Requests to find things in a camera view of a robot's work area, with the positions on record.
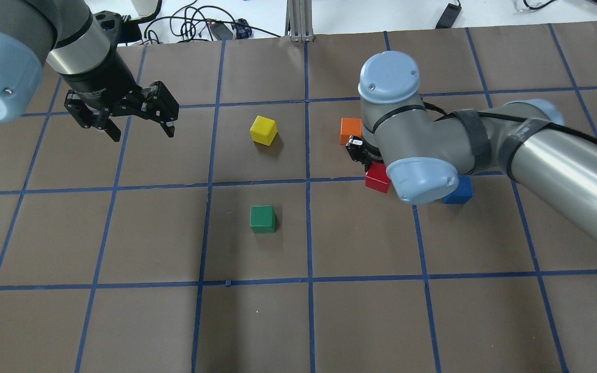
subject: grid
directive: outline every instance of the grid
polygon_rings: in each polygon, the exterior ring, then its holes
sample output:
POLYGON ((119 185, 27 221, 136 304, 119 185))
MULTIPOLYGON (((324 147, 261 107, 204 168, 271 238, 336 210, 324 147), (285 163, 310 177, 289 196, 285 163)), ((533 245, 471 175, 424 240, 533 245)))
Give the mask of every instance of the grid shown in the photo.
MULTIPOLYGON (((467 92, 433 92, 433 93, 426 93, 422 94, 423 97, 438 97, 438 96, 451 96, 451 95, 485 95, 486 101, 488 102, 488 106, 492 107, 491 95, 493 94, 507 94, 507 93, 533 93, 533 92, 562 92, 562 91, 569 91, 574 92, 578 97, 578 100, 581 104, 582 110, 584 111, 588 123, 593 131, 595 137, 597 137, 597 127, 595 127, 594 120, 590 115, 585 100, 582 97, 581 92, 587 90, 597 90, 597 85, 590 85, 589 87, 579 87, 575 82, 573 73, 571 72, 571 68, 566 60, 566 56, 562 51, 561 45, 557 38, 557 34, 554 31, 554 28, 551 24, 548 25, 550 33, 552 35, 553 42, 555 43, 559 55, 561 56, 561 62, 564 64, 566 71, 568 73, 568 77, 571 80, 572 87, 568 88, 537 88, 537 89, 524 89, 524 90, 488 90, 488 86, 486 84, 486 79, 483 74, 483 69, 481 68, 481 63, 478 58, 478 54, 476 52, 476 46, 474 45, 474 40, 471 35, 471 31, 466 29, 466 35, 471 45, 471 53, 473 54, 474 61, 476 62, 476 68, 479 73, 479 78, 481 81, 481 85, 483 90, 480 91, 467 91, 467 92)), ((389 42, 388 33, 383 33, 384 42, 386 43, 386 49, 391 50, 391 43, 389 42)), ((359 176, 352 176, 352 177, 336 177, 336 178, 313 178, 310 174, 310 104, 316 102, 336 102, 336 101, 356 101, 358 97, 330 97, 330 98, 310 98, 309 94, 309 66, 308 66, 308 44, 304 45, 303 48, 303 61, 304 61, 304 72, 305 72, 305 97, 304 99, 293 99, 293 100, 278 100, 278 101, 260 101, 260 102, 237 102, 237 103, 221 103, 220 96, 221 96, 221 88, 222 88, 222 76, 223 76, 223 61, 225 59, 225 46, 227 42, 223 42, 220 47, 220 61, 219 61, 219 68, 218 68, 218 87, 216 91, 216 100, 214 104, 194 104, 194 105, 182 105, 182 109, 188 108, 213 108, 214 109, 214 122, 213 122, 213 130, 211 134, 211 146, 210 146, 210 154, 209 154, 209 170, 208 170, 208 182, 206 183, 195 183, 195 184, 150 184, 150 185, 135 185, 135 186, 119 186, 119 177, 121 175, 121 168, 123 164, 126 142, 128 140, 128 134, 131 127, 131 118, 128 118, 125 126, 125 130, 123 132, 123 139, 121 142, 121 151, 119 153, 119 161, 118 167, 116 171, 116 176, 114 179, 114 184, 112 187, 95 187, 95 188, 71 188, 71 189, 28 189, 27 186, 29 184, 29 179, 31 177, 31 173, 33 167, 36 162, 36 157, 38 156, 38 151, 40 149, 41 142, 43 140, 45 130, 48 126, 48 121, 50 120, 51 116, 64 116, 67 113, 65 112, 52 112, 52 107, 56 101, 57 94, 59 93, 59 89, 61 86, 62 81, 59 79, 57 82, 56 88, 54 90, 54 95, 52 97, 52 101, 50 103, 50 108, 45 113, 28 113, 24 114, 24 116, 45 116, 45 122, 43 124, 42 130, 40 131, 40 135, 38 137, 38 142, 36 144, 35 153, 31 159, 31 164, 29 169, 26 173, 26 179, 24 180, 23 188, 20 190, 14 191, 0 191, 0 195, 12 194, 12 195, 19 195, 19 200, 17 201, 17 205, 15 208, 15 212, 12 216, 12 220, 10 222, 10 227, 8 229, 5 243, 2 248, 2 252, 0 254, 0 269, 2 267, 2 262, 7 252, 7 247, 9 245, 10 237, 13 231, 13 228, 16 223, 16 219, 18 213, 20 211, 22 202, 24 197, 27 194, 51 194, 51 193, 78 193, 78 192, 110 192, 111 198, 109 203, 109 210, 107 212, 106 223, 104 226, 103 234, 102 234, 102 242, 100 245, 95 272, 93 274, 93 281, 92 283, 83 283, 83 284, 66 284, 66 285, 0 285, 0 291, 23 291, 23 290, 89 290, 89 300, 88 306, 86 310, 86 314, 84 317, 83 328, 81 332, 80 338, 80 347, 78 350, 78 357, 76 359, 75 364, 75 371, 80 371, 80 364, 81 364, 81 357, 84 350, 85 341, 87 338, 87 332, 89 330, 90 325, 90 314, 92 312, 93 307, 93 300, 95 297, 95 293, 97 290, 101 289, 120 289, 120 288, 175 288, 176 286, 192 286, 193 288, 197 289, 197 297, 196 297, 196 309, 195 309, 195 324, 194 324, 194 336, 192 342, 192 371, 196 371, 196 359, 197 359, 197 348, 199 345, 199 335, 200 335, 200 328, 201 328, 201 312, 202 312, 202 294, 204 288, 206 286, 246 286, 246 285, 265 285, 265 284, 280 284, 280 283, 307 283, 308 284, 308 327, 309 327, 309 350, 310 350, 310 371, 315 372, 318 371, 318 366, 316 363, 315 358, 315 300, 314 300, 314 285, 315 283, 324 283, 324 282, 341 282, 341 281, 422 281, 424 283, 424 296, 425 302, 427 306, 427 317, 429 322, 429 331, 431 335, 431 342, 432 342, 432 349, 434 355, 434 366, 436 371, 441 372, 442 365, 440 361, 440 354, 439 354, 439 343, 438 343, 438 335, 436 332, 436 325, 435 325, 435 318, 433 312, 433 300, 431 295, 431 286, 430 281, 436 279, 478 279, 478 278, 536 278, 538 280, 538 285, 540 287, 541 297, 543 299, 545 313, 547 314, 547 319, 549 321, 550 331, 552 333, 552 339, 557 350, 557 355, 559 358, 559 364, 561 365, 562 371, 568 371, 568 362, 564 357, 564 353, 562 352, 561 341, 559 339, 559 333, 557 331, 557 326, 555 324, 554 318, 552 316, 552 311, 550 307, 550 300, 547 296, 547 291, 545 289, 545 284, 543 282, 543 278, 550 277, 550 276, 587 276, 587 275, 597 275, 597 269, 569 269, 569 270, 552 270, 552 271, 544 271, 541 270, 540 264, 537 259, 537 255, 533 246, 533 241, 531 238, 531 232, 529 231, 529 225, 527 222, 526 215, 524 214, 524 207, 520 197, 519 190, 517 185, 514 182, 511 182, 512 190, 514 193, 514 197, 517 203, 517 210, 521 218, 521 222, 524 229, 524 235, 526 236, 526 241, 528 244, 529 252, 531 254, 531 258, 533 261, 533 271, 515 271, 515 272, 488 272, 488 273, 461 273, 461 274, 431 274, 429 272, 429 263, 426 260, 425 255, 425 248, 423 247, 423 238, 422 238, 422 230, 421 230, 421 216, 419 214, 419 208, 417 206, 412 207, 412 214, 415 222, 415 231, 417 235, 418 241, 418 248, 419 248, 419 257, 421 262, 421 273, 416 275, 394 275, 394 276, 330 276, 330 277, 317 277, 313 276, 313 269, 312 269, 312 218, 311 218, 311 186, 313 183, 322 183, 322 182, 342 182, 342 181, 356 181, 356 180, 363 180, 363 177, 359 176), (230 107, 230 106, 254 106, 254 105, 270 105, 270 104, 301 104, 305 105, 305 162, 306 162, 306 175, 305 179, 280 179, 280 180, 254 180, 254 181, 242 181, 242 182, 214 182, 213 181, 213 174, 214 174, 214 156, 216 154, 216 134, 218 131, 218 114, 220 108, 223 107, 230 107), (305 218, 306 218, 306 241, 307 241, 307 276, 306 277, 299 277, 299 278, 273 278, 273 279, 245 279, 245 280, 232 280, 232 281, 208 281, 204 278, 204 272, 206 268, 206 252, 207 252, 207 243, 208 243, 208 232, 209 232, 209 215, 211 213, 211 197, 214 189, 219 187, 234 187, 234 186, 242 186, 242 185, 259 185, 259 184, 305 184, 306 192, 306 211, 305 211, 305 218), (104 256, 104 251, 106 248, 107 242, 107 234, 109 232, 109 226, 111 222, 111 217, 113 214, 113 209, 115 206, 117 194, 119 191, 132 191, 132 190, 145 190, 145 189, 187 189, 187 188, 206 188, 207 190, 207 202, 206 202, 206 214, 204 217, 204 233, 202 239, 202 252, 201 252, 201 263, 199 269, 199 280, 197 281, 171 281, 171 282, 151 282, 151 283, 100 283, 99 282, 99 274, 100 268, 104 256)), ((145 64, 145 58, 147 55, 147 47, 144 47, 142 51, 142 57, 140 62, 140 67, 137 73, 137 82, 140 81, 142 76, 143 67, 145 64)), ((495 176, 501 175, 502 173, 498 171, 491 171, 486 173, 478 174, 478 176, 495 176)))

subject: orange cube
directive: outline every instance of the orange cube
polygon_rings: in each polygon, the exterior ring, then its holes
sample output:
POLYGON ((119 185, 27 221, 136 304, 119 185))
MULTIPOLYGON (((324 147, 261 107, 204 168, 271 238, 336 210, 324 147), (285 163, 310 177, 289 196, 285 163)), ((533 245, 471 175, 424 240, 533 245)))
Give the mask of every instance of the orange cube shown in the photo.
POLYGON ((349 137, 354 135, 356 137, 362 136, 361 127, 363 122, 359 118, 342 118, 340 121, 340 144, 345 146, 349 137))

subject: cube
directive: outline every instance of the cube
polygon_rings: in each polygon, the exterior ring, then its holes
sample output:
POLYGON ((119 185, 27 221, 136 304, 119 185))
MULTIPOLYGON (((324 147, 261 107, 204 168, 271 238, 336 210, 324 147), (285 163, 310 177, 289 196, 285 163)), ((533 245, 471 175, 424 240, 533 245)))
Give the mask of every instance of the cube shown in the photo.
POLYGON ((363 121, 358 118, 342 118, 340 121, 340 144, 345 146, 349 137, 362 137, 363 121))
POLYGON ((365 186, 375 191, 388 193, 391 179, 386 175, 386 165, 384 163, 372 162, 365 173, 365 186))
POLYGON ((464 205, 474 196, 474 186, 471 184, 471 176, 460 176, 460 184, 453 193, 444 197, 446 205, 464 205))
POLYGON ((265 146, 271 146, 275 135, 278 134, 278 127, 275 125, 275 120, 257 116, 250 128, 250 136, 253 141, 265 146))
POLYGON ((252 206, 250 208, 250 227, 255 233, 275 232, 275 213, 273 206, 252 206))

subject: white floor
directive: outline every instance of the white floor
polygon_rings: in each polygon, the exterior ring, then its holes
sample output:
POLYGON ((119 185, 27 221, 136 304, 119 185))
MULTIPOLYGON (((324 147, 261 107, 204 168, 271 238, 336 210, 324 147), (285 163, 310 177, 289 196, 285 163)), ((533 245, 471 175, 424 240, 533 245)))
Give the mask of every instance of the white floor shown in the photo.
MULTIPOLYGON (((149 2, 151 7, 156 0, 149 2)), ((547 0, 528 0, 536 5, 547 0)), ((111 10, 137 16, 131 0, 86 0, 93 12, 111 10)), ((538 11, 521 11, 522 0, 461 0, 462 12, 454 27, 499 26, 597 21, 597 4, 590 0, 557 0, 538 11)), ((161 16, 172 15, 189 0, 164 0, 161 16)), ((313 0, 315 34, 370 33, 374 31, 417 30, 434 28, 448 0, 313 0)), ((282 35, 285 28, 285 0, 197 0, 195 6, 216 5, 235 18, 245 18, 251 26, 282 35)), ((207 17, 226 19, 216 9, 204 9, 207 17)), ((163 42, 176 42, 169 32, 168 21, 152 27, 163 42)), ((255 32, 256 38, 266 37, 255 32)))

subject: metal post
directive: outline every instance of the metal post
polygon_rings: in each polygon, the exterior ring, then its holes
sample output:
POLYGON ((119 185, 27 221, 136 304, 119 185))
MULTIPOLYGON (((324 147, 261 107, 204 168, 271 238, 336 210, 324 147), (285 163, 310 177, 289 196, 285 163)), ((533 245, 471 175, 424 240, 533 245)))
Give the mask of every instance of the metal post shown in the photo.
POLYGON ((287 0, 285 34, 295 42, 312 41, 312 0, 287 0))

